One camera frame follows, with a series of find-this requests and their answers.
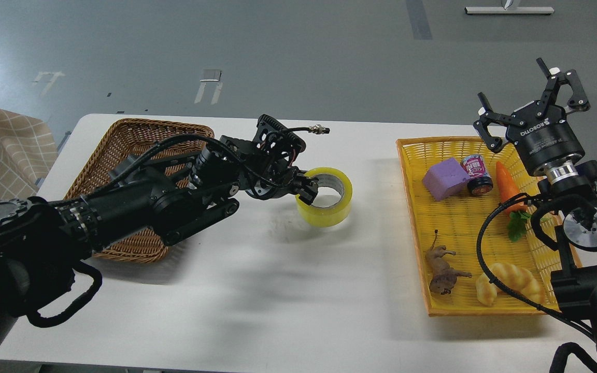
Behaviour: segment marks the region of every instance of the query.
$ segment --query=tape roll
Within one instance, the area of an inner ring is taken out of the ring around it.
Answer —
[[[306,205],[296,196],[296,207],[299,214],[310,225],[317,227],[334,226],[344,220],[351,210],[351,181],[341,170],[330,167],[313,168],[305,173],[308,177],[317,178],[317,186],[332,188],[340,195],[339,201],[329,207]]]

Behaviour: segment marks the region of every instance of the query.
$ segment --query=metal stand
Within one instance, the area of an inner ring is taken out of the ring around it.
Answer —
[[[554,13],[552,7],[520,7],[520,0],[502,0],[501,7],[464,7],[464,12],[469,15],[474,14],[543,14],[550,15]]]

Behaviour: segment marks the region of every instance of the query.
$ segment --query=table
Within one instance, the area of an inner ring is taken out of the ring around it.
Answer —
[[[63,198],[109,125],[81,118],[39,195]],[[208,125],[250,139],[254,119],[136,117]],[[286,120],[289,127],[312,122]],[[155,264],[91,259],[100,292],[71,320],[20,319],[0,359],[196,371],[547,371],[558,345],[593,343],[548,316],[436,317],[424,309],[395,140],[475,135],[470,125],[320,122],[295,164],[334,167],[353,184],[351,214],[308,226],[294,198],[238,195],[239,211]],[[580,252],[585,265],[597,253]],[[87,288],[43,309],[52,314]],[[575,361],[568,371],[587,371]]]

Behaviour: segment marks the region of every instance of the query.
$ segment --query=purple sponge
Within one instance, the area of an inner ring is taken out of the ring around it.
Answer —
[[[460,163],[455,158],[449,158],[430,167],[423,178],[423,184],[434,199],[440,201],[458,194],[470,179]]]

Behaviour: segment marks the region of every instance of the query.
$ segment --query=bread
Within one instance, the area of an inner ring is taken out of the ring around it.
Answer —
[[[517,267],[510,263],[495,263],[490,265],[490,271],[508,288],[518,291],[533,302],[542,303],[545,300],[545,290],[528,269]],[[476,279],[476,295],[479,302],[491,306],[497,298],[499,288],[490,283],[490,278],[482,274]]]

